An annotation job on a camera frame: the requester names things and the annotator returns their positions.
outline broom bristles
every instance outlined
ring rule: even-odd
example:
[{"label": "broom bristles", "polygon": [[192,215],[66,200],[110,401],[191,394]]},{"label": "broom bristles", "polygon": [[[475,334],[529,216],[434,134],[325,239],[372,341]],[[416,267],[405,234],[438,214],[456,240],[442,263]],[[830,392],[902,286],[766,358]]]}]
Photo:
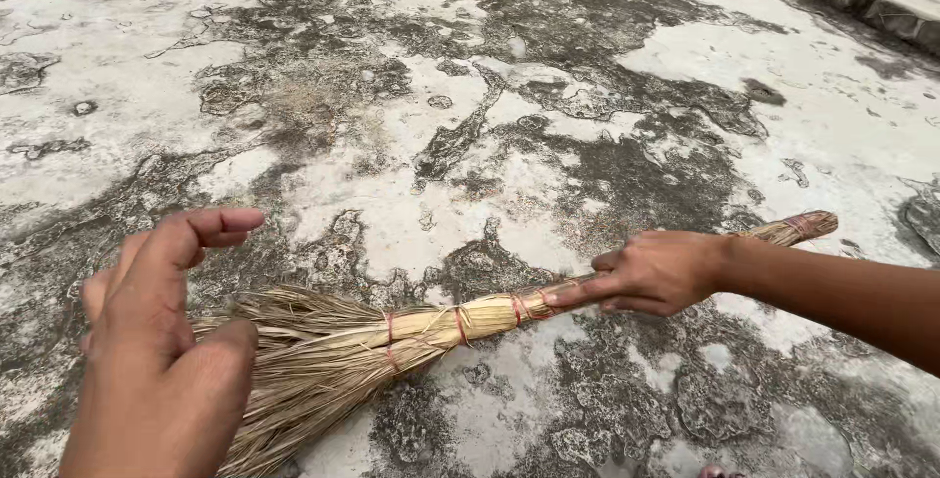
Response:
[{"label": "broom bristles", "polygon": [[[791,245],[833,232],[839,220],[809,212],[731,236]],[[385,313],[331,294],[281,286],[243,295],[226,317],[194,322],[197,336],[229,320],[258,326],[253,388],[223,475],[275,472],[304,443],[323,436],[398,374],[439,359],[460,343],[559,313],[544,295],[596,274],[459,306]]]}]

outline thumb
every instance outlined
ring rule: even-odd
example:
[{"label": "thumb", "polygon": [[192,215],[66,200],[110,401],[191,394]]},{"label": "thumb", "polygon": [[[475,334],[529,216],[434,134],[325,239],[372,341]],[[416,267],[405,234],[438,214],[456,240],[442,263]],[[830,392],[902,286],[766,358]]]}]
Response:
[{"label": "thumb", "polygon": [[170,385],[187,394],[187,424],[197,429],[184,467],[189,475],[213,476],[225,460],[251,393],[258,330],[233,320],[182,355],[167,372]]}]

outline broom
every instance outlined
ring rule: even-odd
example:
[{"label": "broom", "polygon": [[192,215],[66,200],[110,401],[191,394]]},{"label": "broom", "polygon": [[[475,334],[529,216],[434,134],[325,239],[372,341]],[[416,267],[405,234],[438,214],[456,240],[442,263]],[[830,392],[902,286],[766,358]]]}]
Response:
[{"label": "broom", "polygon": [[[789,246],[838,226],[834,214],[816,211],[729,236]],[[453,307],[394,312],[298,287],[241,296],[230,315],[194,322],[197,336],[229,316],[258,326],[251,397],[220,474],[274,473],[303,443],[323,436],[395,376],[468,340],[550,318],[561,310],[547,306],[545,294],[596,276],[489,294]]]}]

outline concrete floor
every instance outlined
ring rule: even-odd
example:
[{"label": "concrete floor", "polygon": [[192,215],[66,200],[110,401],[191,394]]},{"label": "concrete floor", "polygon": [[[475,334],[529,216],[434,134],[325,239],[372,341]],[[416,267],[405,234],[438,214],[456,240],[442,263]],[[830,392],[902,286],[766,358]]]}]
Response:
[{"label": "concrete floor", "polygon": [[[841,227],[806,248],[936,266],[939,72],[805,0],[0,0],[0,474],[54,471],[79,281],[180,208],[271,220],[194,272],[194,314],[275,281],[452,303],[812,209]],[[938,476],[938,390],[736,295],[581,310],[455,350],[293,470]]]}]

